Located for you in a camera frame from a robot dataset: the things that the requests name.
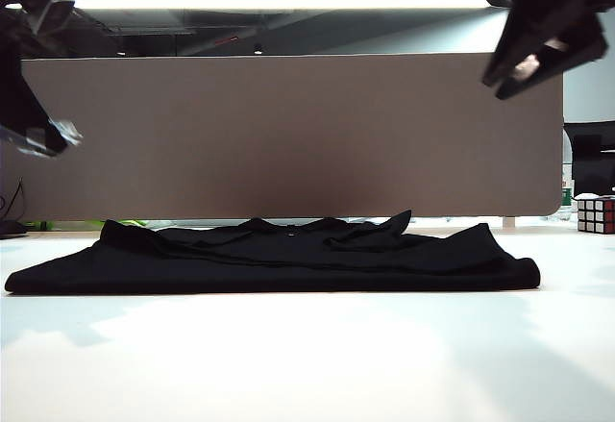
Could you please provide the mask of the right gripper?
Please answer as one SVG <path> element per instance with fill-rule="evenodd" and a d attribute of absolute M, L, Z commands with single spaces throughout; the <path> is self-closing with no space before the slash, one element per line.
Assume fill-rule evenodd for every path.
<path fill-rule="evenodd" d="M 481 77 L 506 100 L 577 66 L 601 59 L 602 36 L 566 43 L 556 37 L 585 16 L 606 11 L 606 0 L 510 0 L 501 39 Z"/>

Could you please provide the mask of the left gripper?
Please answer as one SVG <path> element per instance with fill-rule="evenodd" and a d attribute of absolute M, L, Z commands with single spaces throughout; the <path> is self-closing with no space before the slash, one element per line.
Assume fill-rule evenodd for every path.
<path fill-rule="evenodd" d="M 1 12 L 1 139 L 24 154 L 54 158 L 79 145 L 83 135 L 69 120 L 49 119 L 23 77 L 19 38 L 24 31 L 29 29 L 13 12 Z"/>

